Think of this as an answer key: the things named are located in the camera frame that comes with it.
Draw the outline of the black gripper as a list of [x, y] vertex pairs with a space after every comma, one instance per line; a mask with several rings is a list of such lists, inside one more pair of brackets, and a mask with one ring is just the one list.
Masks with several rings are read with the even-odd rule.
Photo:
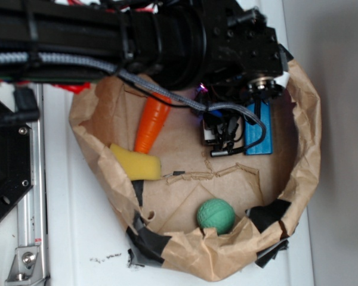
[[202, 82], [219, 100], [270, 100], [285, 85], [288, 52], [258, 8], [244, 10], [237, 1], [202, 1], [206, 31], [206, 70]]

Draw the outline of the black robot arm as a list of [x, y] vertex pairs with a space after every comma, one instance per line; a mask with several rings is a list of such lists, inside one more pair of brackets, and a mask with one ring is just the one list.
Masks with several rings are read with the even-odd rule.
[[0, 1], [0, 79], [84, 83], [125, 69], [169, 90], [251, 89], [288, 69], [259, 9], [236, 1]]

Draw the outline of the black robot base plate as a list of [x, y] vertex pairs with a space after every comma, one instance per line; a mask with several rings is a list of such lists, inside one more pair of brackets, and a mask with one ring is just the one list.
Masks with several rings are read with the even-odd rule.
[[0, 102], [0, 222], [32, 187], [31, 128]]

